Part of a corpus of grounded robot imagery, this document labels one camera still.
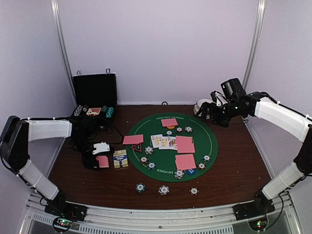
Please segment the red black triangular button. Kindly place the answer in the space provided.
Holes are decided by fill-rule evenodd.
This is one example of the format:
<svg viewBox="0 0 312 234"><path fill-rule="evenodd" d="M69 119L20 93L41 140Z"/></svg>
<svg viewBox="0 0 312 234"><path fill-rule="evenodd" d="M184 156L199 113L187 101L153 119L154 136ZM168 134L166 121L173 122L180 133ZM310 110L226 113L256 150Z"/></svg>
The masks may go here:
<svg viewBox="0 0 312 234"><path fill-rule="evenodd" d="M142 143L133 144L130 147L131 150L141 153L142 152Z"/></svg>

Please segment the blue chip stack mat bottom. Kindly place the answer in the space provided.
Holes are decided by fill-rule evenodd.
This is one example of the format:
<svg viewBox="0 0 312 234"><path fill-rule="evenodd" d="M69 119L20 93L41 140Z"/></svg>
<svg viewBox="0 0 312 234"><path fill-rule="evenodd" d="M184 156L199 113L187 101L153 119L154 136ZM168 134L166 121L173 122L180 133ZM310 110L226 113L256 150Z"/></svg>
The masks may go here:
<svg viewBox="0 0 312 234"><path fill-rule="evenodd" d="M184 173L183 170L176 170L176 171L174 172L174 176L175 176L176 179L183 179L184 174L185 174L185 173Z"/></svg>

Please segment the blue round blind button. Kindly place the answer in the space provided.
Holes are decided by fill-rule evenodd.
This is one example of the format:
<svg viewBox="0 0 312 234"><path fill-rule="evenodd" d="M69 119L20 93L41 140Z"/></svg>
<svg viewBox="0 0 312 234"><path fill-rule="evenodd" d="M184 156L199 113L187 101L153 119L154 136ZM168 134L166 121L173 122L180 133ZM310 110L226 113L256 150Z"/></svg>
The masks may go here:
<svg viewBox="0 0 312 234"><path fill-rule="evenodd" d="M187 175L190 175L190 176L195 175L195 174L196 174L196 169L187 169L187 170L185 171L185 173L186 173Z"/></svg>

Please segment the green blue chip mat top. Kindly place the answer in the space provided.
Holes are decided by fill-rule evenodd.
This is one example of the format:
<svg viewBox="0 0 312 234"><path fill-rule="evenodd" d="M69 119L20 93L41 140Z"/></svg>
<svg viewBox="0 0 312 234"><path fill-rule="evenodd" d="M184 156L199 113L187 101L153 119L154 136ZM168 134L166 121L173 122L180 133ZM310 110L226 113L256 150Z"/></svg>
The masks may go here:
<svg viewBox="0 0 312 234"><path fill-rule="evenodd" d="M168 130L168 131L165 132L165 135L166 136L172 136L173 132L171 130Z"/></svg>

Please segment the dark blue chip stack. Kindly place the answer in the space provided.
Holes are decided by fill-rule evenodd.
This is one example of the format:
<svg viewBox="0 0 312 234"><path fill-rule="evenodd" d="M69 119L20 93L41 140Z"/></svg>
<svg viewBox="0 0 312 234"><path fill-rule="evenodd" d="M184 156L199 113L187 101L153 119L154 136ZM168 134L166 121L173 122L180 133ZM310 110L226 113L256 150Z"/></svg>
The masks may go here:
<svg viewBox="0 0 312 234"><path fill-rule="evenodd" d="M135 189L138 193L143 193L146 190L146 185L143 183L138 183L136 184Z"/></svg>

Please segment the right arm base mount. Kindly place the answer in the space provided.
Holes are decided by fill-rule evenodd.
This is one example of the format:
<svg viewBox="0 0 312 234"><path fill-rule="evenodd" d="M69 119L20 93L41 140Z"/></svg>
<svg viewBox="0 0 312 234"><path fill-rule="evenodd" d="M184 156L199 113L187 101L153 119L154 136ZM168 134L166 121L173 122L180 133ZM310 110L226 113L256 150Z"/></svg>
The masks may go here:
<svg viewBox="0 0 312 234"><path fill-rule="evenodd" d="M233 206L233 212L237 221L266 215L274 211L275 206L273 204L257 206L254 201Z"/></svg>

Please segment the green blue chip mat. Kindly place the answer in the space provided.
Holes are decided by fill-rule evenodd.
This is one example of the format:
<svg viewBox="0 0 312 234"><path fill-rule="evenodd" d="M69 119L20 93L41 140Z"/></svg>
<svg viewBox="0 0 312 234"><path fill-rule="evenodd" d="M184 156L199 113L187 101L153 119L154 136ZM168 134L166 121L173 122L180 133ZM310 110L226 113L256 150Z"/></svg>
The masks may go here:
<svg viewBox="0 0 312 234"><path fill-rule="evenodd" d="M211 160L211 158L210 158L209 155L204 155L204 156L202 157L202 159L203 159L203 161L205 161L205 162L209 162L209 161Z"/></svg>
<svg viewBox="0 0 312 234"><path fill-rule="evenodd" d="M166 136L172 136L173 132L171 130L168 130L168 131L165 132L165 135Z"/></svg>
<svg viewBox="0 0 312 234"><path fill-rule="evenodd" d="M156 164L154 162L149 162L147 165L148 170L153 170L156 168Z"/></svg>

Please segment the brown red chip stack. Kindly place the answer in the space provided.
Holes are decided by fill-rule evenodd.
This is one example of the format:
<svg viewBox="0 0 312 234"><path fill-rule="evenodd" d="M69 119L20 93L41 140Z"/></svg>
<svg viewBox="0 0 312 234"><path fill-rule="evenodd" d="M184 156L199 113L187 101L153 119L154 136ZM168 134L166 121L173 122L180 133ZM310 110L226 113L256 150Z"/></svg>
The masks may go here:
<svg viewBox="0 0 312 234"><path fill-rule="evenodd" d="M198 194L198 188L197 187L191 187L190 188L190 194L191 195L197 195Z"/></svg>

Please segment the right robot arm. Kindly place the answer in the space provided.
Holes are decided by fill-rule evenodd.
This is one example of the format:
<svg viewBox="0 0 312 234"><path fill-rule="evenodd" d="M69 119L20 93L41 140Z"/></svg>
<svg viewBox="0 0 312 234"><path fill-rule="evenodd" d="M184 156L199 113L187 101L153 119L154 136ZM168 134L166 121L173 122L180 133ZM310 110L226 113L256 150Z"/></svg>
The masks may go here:
<svg viewBox="0 0 312 234"><path fill-rule="evenodd" d="M281 104L264 91L247 93L238 78L195 102L194 115L228 127L236 117L246 127L271 180L253 196L250 211L262 214L277 198L312 174L312 117Z"/></svg>

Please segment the pink backed card deck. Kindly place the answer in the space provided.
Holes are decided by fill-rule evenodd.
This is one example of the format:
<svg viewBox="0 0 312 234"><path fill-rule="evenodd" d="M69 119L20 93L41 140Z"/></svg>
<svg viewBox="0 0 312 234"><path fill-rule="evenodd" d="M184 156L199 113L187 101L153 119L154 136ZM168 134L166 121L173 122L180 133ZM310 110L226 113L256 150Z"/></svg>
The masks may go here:
<svg viewBox="0 0 312 234"><path fill-rule="evenodd" d="M100 168L109 168L109 160L107 156L97 156L96 160Z"/></svg>

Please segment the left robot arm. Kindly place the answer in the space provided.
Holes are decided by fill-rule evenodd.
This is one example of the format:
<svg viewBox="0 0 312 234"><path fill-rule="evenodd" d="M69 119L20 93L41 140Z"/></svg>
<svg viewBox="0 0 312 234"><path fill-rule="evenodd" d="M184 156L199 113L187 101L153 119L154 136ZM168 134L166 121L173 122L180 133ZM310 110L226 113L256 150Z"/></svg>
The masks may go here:
<svg viewBox="0 0 312 234"><path fill-rule="evenodd" d="M10 116L0 136L0 158L5 167L36 191L59 216L70 212L65 193L51 182L42 169L50 164L58 144L70 139L82 164L98 169L96 157L109 146L91 138L97 122L90 116L20 118Z"/></svg>

